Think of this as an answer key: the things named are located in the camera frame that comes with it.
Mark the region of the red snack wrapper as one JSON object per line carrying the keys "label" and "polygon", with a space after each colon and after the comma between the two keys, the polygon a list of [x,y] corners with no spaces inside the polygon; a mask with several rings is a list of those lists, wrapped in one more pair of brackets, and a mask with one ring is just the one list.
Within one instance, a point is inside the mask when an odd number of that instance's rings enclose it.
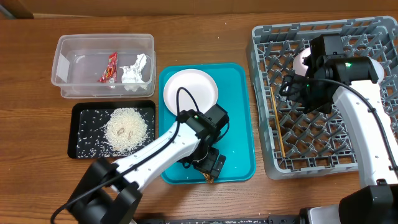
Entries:
{"label": "red snack wrapper", "polygon": [[100,83],[109,84],[109,88],[115,89],[115,83],[117,81],[117,63],[118,63],[118,53],[115,52],[109,55],[108,65],[103,72],[101,78],[98,80]]}

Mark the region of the large white plate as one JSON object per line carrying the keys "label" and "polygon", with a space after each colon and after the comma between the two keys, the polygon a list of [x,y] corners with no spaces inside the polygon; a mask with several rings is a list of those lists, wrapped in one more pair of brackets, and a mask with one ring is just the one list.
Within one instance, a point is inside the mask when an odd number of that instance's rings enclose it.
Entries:
{"label": "large white plate", "polygon": [[165,83],[163,99],[167,109],[177,114],[176,95],[186,88],[197,103],[200,112],[207,112],[218,100],[218,87],[209,74],[198,69],[185,69],[173,74]]}

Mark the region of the grey-green bowl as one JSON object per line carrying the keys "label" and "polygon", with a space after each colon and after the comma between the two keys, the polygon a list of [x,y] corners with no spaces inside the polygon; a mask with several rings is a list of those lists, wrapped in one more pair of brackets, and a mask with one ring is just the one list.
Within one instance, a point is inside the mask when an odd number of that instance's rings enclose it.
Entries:
{"label": "grey-green bowl", "polygon": [[372,62],[372,65],[373,65],[373,67],[374,67],[374,69],[376,71],[376,74],[378,76],[377,83],[380,85],[381,82],[384,79],[385,71],[384,71],[382,65],[377,60],[374,60],[372,58],[371,62]]}

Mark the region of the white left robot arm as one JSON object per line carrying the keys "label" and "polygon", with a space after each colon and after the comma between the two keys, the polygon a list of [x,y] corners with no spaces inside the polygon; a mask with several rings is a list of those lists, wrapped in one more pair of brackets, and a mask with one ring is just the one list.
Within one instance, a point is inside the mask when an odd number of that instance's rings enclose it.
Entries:
{"label": "white left robot arm", "polygon": [[220,105],[205,113],[181,111],[166,133],[137,153],[92,163],[66,209],[78,223],[131,223],[144,189],[176,162],[218,178],[226,158],[213,145],[227,127],[229,117]]}

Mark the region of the white napkin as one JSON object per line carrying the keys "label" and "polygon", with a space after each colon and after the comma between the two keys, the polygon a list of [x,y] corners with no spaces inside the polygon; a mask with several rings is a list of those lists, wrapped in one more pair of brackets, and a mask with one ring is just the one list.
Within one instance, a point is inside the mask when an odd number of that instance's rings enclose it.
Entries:
{"label": "white napkin", "polygon": [[125,84],[126,91],[137,91],[139,88],[147,89],[147,85],[142,79],[142,71],[146,65],[147,56],[145,54],[137,55],[134,65],[122,66],[122,83]]}

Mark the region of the wooden chopstick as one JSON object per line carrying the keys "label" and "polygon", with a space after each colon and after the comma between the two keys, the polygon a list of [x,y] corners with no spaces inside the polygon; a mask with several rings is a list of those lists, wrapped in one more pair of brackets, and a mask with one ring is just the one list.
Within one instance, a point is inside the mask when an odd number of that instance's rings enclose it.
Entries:
{"label": "wooden chopstick", "polygon": [[285,151],[284,151],[284,143],[283,143],[283,139],[282,139],[282,135],[281,135],[281,131],[280,131],[279,116],[278,116],[278,112],[277,112],[277,107],[276,107],[275,97],[274,97],[274,92],[273,92],[272,87],[270,87],[270,92],[271,92],[272,107],[273,107],[274,116],[275,116],[275,126],[277,128],[278,138],[279,138],[279,148],[282,153],[282,158],[285,159],[286,156],[285,156]]}

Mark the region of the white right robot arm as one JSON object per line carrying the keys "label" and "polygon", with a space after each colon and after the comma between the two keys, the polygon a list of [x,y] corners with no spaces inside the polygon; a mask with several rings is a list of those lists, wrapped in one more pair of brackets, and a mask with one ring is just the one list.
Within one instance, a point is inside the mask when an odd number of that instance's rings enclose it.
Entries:
{"label": "white right robot arm", "polygon": [[284,77],[280,95],[309,113],[330,113],[335,105],[356,155],[360,190],[337,205],[304,208],[304,223],[397,223],[397,141],[384,111],[381,64],[368,56],[348,57],[339,34],[310,42],[306,74]]}

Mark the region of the brown food scrap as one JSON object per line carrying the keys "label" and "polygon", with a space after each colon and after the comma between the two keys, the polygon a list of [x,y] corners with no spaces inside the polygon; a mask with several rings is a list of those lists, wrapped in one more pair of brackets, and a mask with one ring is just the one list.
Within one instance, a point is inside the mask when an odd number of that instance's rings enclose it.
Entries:
{"label": "brown food scrap", "polygon": [[214,178],[210,174],[203,173],[203,176],[207,184],[212,184],[214,182]]}

